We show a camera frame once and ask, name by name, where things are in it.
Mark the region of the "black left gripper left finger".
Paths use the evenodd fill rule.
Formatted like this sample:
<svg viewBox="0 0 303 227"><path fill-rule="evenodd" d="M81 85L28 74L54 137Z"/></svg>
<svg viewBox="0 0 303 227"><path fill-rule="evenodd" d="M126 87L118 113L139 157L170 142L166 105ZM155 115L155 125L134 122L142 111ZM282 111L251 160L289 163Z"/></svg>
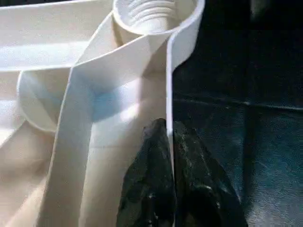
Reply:
<svg viewBox="0 0 303 227"><path fill-rule="evenodd" d="M176 195L166 120L143 130L139 151L124 176L116 226L171 227Z"/></svg>

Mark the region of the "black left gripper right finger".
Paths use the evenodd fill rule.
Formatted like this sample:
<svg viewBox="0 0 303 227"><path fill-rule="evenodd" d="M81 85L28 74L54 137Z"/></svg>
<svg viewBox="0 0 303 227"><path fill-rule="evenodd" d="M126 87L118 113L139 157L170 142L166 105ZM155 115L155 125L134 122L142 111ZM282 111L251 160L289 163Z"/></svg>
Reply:
<svg viewBox="0 0 303 227"><path fill-rule="evenodd" d="M173 124L177 227L246 227L228 175L192 128Z"/></svg>

